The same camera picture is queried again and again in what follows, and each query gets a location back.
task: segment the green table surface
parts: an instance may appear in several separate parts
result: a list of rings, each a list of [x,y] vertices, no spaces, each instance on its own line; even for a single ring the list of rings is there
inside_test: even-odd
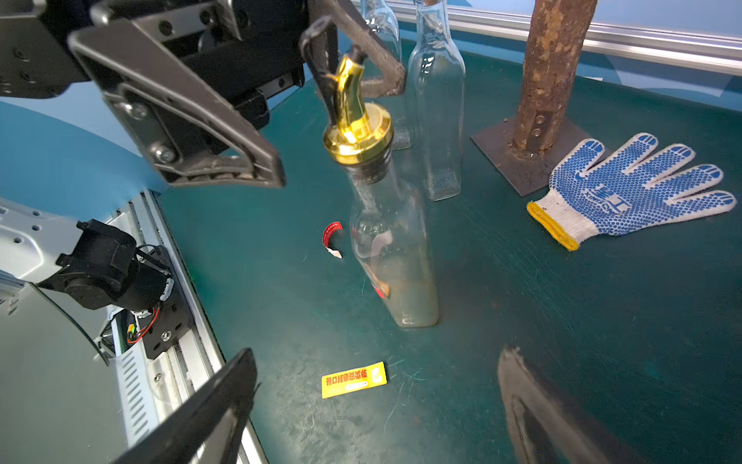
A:
[[[409,44],[405,44],[409,53]],[[513,117],[521,67],[463,53],[465,133]],[[167,221],[226,358],[255,352],[252,422],[272,464],[514,463],[497,360],[523,354],[656,463],[742,462],[742,209],[562,248],[475,145],[463,192],[426,202],[438,325],[402,330],[352,256],[322,246],[352,192],[322,146],[314,82],[264,135],[285,189],[172,189]],[[610,149],[685,143],[742,196],[742,114],[577,78],[568,116]],[[413,150],[394,155],[419,183]],[[322,399],[321,376],[384,361],[389,383]]]

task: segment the oil dispenser bottle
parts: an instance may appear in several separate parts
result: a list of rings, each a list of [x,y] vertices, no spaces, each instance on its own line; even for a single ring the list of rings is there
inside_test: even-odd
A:
[[[389,112],[361,98],[365,58],[354,44],[336,74],[307,63],[329,115],[324,145],[353,187],[355,257],[397,325],[426,327],[438,321],[439,308],[423,203],[395,172]]]

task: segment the glove cuff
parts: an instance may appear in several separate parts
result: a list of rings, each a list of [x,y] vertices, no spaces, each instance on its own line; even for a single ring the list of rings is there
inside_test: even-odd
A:
[[[569,206],[556,190],[549,190],[541,200],[530,202],[527,209],[556,241],[571,252],[583,241],[600,233],[592,221]]]

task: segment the red wire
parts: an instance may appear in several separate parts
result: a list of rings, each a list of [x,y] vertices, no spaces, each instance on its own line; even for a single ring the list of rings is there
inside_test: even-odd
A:
[[[154,314],[154,317],[149,322],[149,325],[144,330],[142,330],[141,332],[139,332],[141,335],[139,335],[136,340],[134,340],[133,342],[130,341],[130,340],[127,340],[126,342],[129,343],[129,344],[135,344],[139,340],[141,340],[142,337],[144,335],[146,335],[147,331],[154,325],[154,322],[157,320],[157,318],[160,317],[160,309],[162,309],[162,305],[160,305],[160,306],[157,307],[157,312]]]

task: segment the blue dotted glove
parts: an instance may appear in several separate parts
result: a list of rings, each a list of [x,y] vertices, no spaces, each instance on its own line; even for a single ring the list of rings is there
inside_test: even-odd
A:
[[[712,164],[672,174],[695,157],[682,144],[657,147],[650,134],[636,134],[595,164],[605,147],[583,140],[551,172],[549,193],[528,212],[570,251],[598,234],[624,235],[645,227],[717,215],[734,208],[734,195],[714,190],[722,171]]]

